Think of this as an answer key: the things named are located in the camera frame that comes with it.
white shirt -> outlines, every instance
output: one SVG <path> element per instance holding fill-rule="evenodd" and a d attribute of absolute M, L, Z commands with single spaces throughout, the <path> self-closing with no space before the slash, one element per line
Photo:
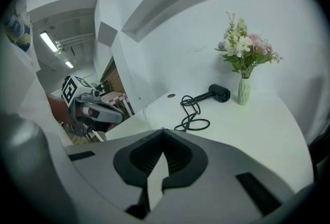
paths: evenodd
<path fill-rule="evenodd" d="M 32 43 L 26 0 L 13 0 L 0 26 L 0 111 L 16 113 L 35 122 L 45 134 L 59 136 L 62 145 L 72 145 L 52 115 L 36 72 L 40 70 Z"/>

black cord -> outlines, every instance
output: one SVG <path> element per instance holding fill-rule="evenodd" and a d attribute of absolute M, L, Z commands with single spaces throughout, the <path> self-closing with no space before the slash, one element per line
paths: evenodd
<path fill-rule="evenodd" d="M 182 105 L 183 109 L 185 110 L 185 112 L 187 114 L 187 117 L 185 117 L 182 120 L 180 125 L 175 126 L 174 130 L 183 131 L 183 132 L 186 132 L 187 130 L 189 130 L 189 131 L 201 131 L 201 130 L 205 130 L 206 128 L 208 128 L 210 126 L 210 121 L 207 120 L 207 119 L 194 119 L 197 114 L 199 115 L 201 113 L 201 108 L 200 108 L 199 104 L 197 103 L 197 101 L 194 98 L 192 98 L 191 96 L 188 96 L 188 95 L 183 96 L 180 104 Z M 188 111 L 186 110 L 185 106 L 192 106 L 194 108 L 195 112 L 192 113 L 192 114 L 189 114 Z M 198 120 L 202 120 L 204 122 L 207 122 L 207 125 L 203 128 L 197 128 L 197 129 L 189 128 L 189 125 L 192 122 L 197 122 Z"/>

checkered tablecloth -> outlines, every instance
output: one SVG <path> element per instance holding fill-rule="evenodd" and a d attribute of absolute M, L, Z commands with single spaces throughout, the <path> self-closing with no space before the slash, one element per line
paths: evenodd
<path fill-rule="evenodd" d="M 125 93 L 120 92 L 110 92 L 106 95 L 103 95 L 101 97 L 101 101 L 104 103 L 108 103 L 110 105 L 115 105 L 116 103 L 126 99 L 127 102 L 129 102 L 127 96 Z"/>

person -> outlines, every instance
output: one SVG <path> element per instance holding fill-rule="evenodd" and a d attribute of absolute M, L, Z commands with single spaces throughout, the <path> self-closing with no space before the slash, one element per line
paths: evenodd
<path fill-rule="evenodd" d="M 71 145 L 58 123 L 73 123 L 68 107 L 63 99 L 46 95 L 36 75 L 40 67 L 31 27 L 26 0 L 13 0 L 4 12 L 0 25 L 0 111 L 31 120 L 44 133 L 58 135 L 63 145 Z M 82 110 L 78 109 L 77 116 L 82 115 Z"/>

flower bouquet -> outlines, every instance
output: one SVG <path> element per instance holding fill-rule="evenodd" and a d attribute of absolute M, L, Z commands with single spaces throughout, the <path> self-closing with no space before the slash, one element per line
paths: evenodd
<path fill-rule="evenodd" d="M 238 103 L 245 105 L 250 97 L 249 77 L 252 70 L 266 62 L 279 63 L 282 57 L 273 51 L 268 40 L 260 38 L 256 34 L 248 34 L 248 28 L 243 19 L 239 19 L 235 25 L 235 14 L 227 13 L 229 27 L 224 34 L 224 40 L 219 43 L 217 51 L 225 51 L 223 55 L 225 62 L 233 65 L 233 72 L 241 74 L 238 87 Z"/>

